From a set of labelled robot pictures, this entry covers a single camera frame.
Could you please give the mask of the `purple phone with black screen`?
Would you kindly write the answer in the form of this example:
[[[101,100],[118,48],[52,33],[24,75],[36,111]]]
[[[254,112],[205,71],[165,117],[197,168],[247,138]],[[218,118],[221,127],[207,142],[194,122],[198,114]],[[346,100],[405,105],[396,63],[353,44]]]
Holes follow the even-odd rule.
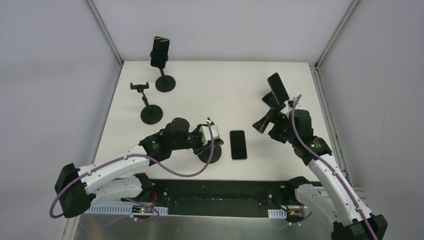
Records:
[[[246,160],[248,158],[246,135],[243,130],[231,130],[230,136],[230,150],[231,158],[233,160]]]

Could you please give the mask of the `black round-base phone stand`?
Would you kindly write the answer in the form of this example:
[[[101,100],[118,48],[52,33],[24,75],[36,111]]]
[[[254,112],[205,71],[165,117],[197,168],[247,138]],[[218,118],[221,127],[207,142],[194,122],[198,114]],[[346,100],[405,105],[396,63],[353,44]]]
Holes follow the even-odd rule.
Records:
[[[138,93],[142,94],[141,99],[145,107],[140,112],[141,121],[147,125],[154,125],[157,124],[163,118],[163,110],[160,106],[149,103],[144,93],[144,91],[149,88],[150,85],[148,82],[145,84],[133,84],[132,82],[130,83],[131,90],[136,90]]]

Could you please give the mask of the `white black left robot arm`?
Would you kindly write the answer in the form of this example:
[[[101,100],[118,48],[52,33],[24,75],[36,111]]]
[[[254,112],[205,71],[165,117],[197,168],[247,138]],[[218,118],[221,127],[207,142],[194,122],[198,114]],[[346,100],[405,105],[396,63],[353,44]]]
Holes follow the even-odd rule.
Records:
[[[137,169],[157,165],[178,177],[200,175],[220,159],[224,141],[217,125],[209,118],[193,131],[189,131],[189,128],[186,119],[177,117],[165,128],[115,157],[81,167],[73,163],[65,165],[54,185],[56,197],[49,208],[49,216],[52,219],[74,218],[85,213],[92,205],[112,200],[149,201],[153,186],[146,174],[123,177]],[[178,173],[166,167],[162,162],[169,159],[173,151],[179,150],[192,150],[205,163],[204,167],[191,174]]]

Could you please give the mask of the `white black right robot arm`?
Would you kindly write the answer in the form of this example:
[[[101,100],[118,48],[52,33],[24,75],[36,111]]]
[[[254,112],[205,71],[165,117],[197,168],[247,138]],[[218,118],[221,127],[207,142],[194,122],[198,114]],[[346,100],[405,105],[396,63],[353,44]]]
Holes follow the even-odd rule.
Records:
[[[376,215],[361,200],[343,176],[332,151],[325,140],[314,135],[310,113],[304,109],[292,109],[283,113],[271,108],[253,128],[268,132],[271,139],[291,144],[293,151],[305,166],[317,177],[328,197],[323,197],[305,177],[289,180],[284,190],[284,200],[290,205],[306,206],[310,213],[325,223],[333,240],[381,240],[388,222]]]

